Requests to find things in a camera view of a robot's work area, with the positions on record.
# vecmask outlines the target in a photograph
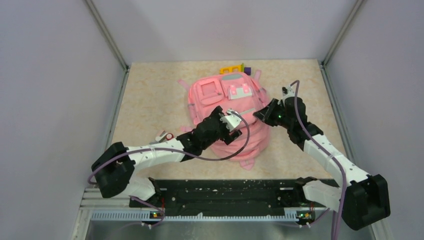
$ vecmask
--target purple object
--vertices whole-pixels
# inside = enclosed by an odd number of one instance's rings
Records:
[[[252,68],[251,67],[244,67],[244,73],[250,76],[252,74]]]

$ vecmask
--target pink backpack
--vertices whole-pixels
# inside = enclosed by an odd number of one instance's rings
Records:
[[[209,116],[216,106],[221,106],[224,112],[231,108],[247,121],[250,128],[249,143],[241,153],[230,159],[240,162],[240,166],[247,170],[252,169],[255,164],[254,158],[268,146],[270,141],[269,126],[253,116],[254,112],[270,102],[267,91],[259,84],[260,76],[261,71],[257,70],[254,78],[244,72],[232,72],[201,78],[191,86],[183,80],[178,81],[188,90],[188,110],[195,125]],[[243,122],[238,129],[242,135],[230,145],[217,141],[210,146],[218,157],[229,156],[244,145],[247,129]]]

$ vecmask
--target yellow object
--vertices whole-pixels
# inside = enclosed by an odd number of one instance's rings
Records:
[[[229,73],[234,73],[234,72],[243,72],[244,70],[245,70],[245,64],[242,63],[240,65],[223,67],[219,70],[219,74],[229,74]]]

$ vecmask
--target wire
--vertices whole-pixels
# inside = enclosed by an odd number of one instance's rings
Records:
[[[132,199],[132,200],[135,200],[135,201],[137,201],[137,202],[139,202],[139,203],[141,203],[141,204],[144,204],[144,205],[146,205],[147,207],[150,207],[150,208],[152,208],[152,209],[155,209],[155,210],[157,210],[157,211],[159,211],[159,212],[161,213],[162,217],[160,218],[160,221],[158,221],[157,223],[155,223],[155,224],[151,225],[151,228],[154,228],[154,227],[158,226],[159,224],[161,224],[161,223],[164,221],[164,219],[165,219],[165,212],[164,212],[163,210],[161,210],[160,208],[158,208],[158,207],[156,207],[156,206],[154,206],[154,205],[152,205],[152,204],[150,204],[150,203],[148,203],[148,202],[146,202],[146,201],[141,200],[140,198],[138,198],[138,197],[136,197],[136,196],[130,196],[130,197],[131,197],[131,199]],[[112,232],[111,234],[109,234],[109,236],[108,236],[108,237],[106,237],[104,240],[108,240],[108,239],[110,239],[110,238],[111,238],[113,235],[115,235],[117,232],[119,232],[119,231],[121,231],[122,229],[127,228],[127,227],[129,227],[129,226],[132,226],[132,225],[141,225],[141,226],[144,226],[145,224],[144,224],[144,222],[138,222],[138,221],[130,222],[130,223],[128,223],[128,224],[125,224],[125,225],[121,226],[120,228],[116,229],[115,231],[113,231],[113,232]]]
[[[330,208],[327,208],[323,213],[321,213],[315,221],[309,223],[309,227],[312,227],[313,225],[317,224],[328,212],[330,211]],[[299,225],[299,224],[286,224],[286,223],[280,223],[280,222],[274,222],[277,225],[284,226],[284,227],[290,227],[290,228],[303,228],[307,225]]]
[[[300,126],[302,127],[304,133],[308,136],[308,138],[318,146],[319,149],[321,149],[325,154],[327,154],[328,156],[331,156],[332,154],[325,149],[323,146],[321,146],[321,144],[319,142],[317,142],[312,136],[311,134],[308,132],[308,130],[306,129],[305,125],[303,124],[302,120],[301,120],[301,116],[299,115],[299,109],[298,109],[298,92],[299,92],[299,84],[300,81],[296,80],[294,82],[292,82],[290,84],[290,86],[293,86],[296,84],[296,90],[294,91],[294,111],[296,113],[296,117],[297,117],[297,121],[299,122]],[[338,168],[340,169],[341,172],[341,178],[342,178],[342,186],[341,186],[341,196],[340,196],[340,204],[338,206],[338,213],[337,213],[337,218],[336,220],[333,218],[333,223],[334,224],[334,232],[332,231],[331,233],[331,239],[336,240],[339,236],[339,231],[340,231],[340,221],[342,220],[342,211],[343,211],[343,205],[345,202],[345,195],[346,195],[346,188],[347,188],[347,183],[346,183],[346,173],[345,170],[343,169],[343,166],[340,164],[340,162],[333,156],[331,158],[335,164],[338,166]]]
[[[249,143],[249,139],[250,139],[250,136],[251,136],[251,131],[250,131],[248,122],[240,114],[238,114],[237,112],[232,111],[231,113],[234,114],[236,117],[240,118],[243,121],[244,125],[246,126],[247,137],[246,137],[246,141],[244,142],[244,145],[239,150],[237,150],[235,153],[233,153],[233,154],[231,154],[229,156],[226,156],[226,157],[223,157],[223,158],[207,158],[207,157],[197,156],[197,155],[194,155],[192,153],[189,153],[189,152],[186,152],[186,151],[183,151],[183,150],[173,149],[173,148],[167,148],[167,147],[155,147],[154,150],[155,151],[176,152],[176,153],[185,154],[187,156],[190,156],[190,157],[193,157],[193,158],[197,158],[197,159],[200,159],[200,160],[206,160],[206,161],[223,161],[223,160],[230,159],[230,158],[238,155],[239,153],[241,153],[245,149],[245,147]],[[115,157],[112,157],[110,160],[106,161],[105,163],[103,163],[102,165],[100,165],[98,168],[96,168],[90,174],[90,176],[88,176],[87,182],[89,184],[95,185],[96,182],[92,181],[92,178],[94,177],[94,175],[96,175],[100,170],[102,170],[107,165],[113,163],[114,161],[116,161],[116,160],[118,160],[118,159],[120,159],[122,157],[131,155],[131,154],[137,154],[137,153],[142,153],[142,152],[150,152],[151,150],[152,149],[150,149],[150,148],[142,148],[142,149],[137,149],[137,150],[133,150],[133,151],[127,151],[127,152],[124,152],[122,154],[119,154],[119,155],[117,155]]]

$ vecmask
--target gray wall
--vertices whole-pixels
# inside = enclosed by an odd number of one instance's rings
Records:
[[[424,1],[367,1],[329,65],[358,164],[388,181],[395,239],[423,239]]]
[[[93,0],[127,63],[322,60],[354,0]]]
[[[82,0],[0,3],[0,239],[68,239],[123,72]]]

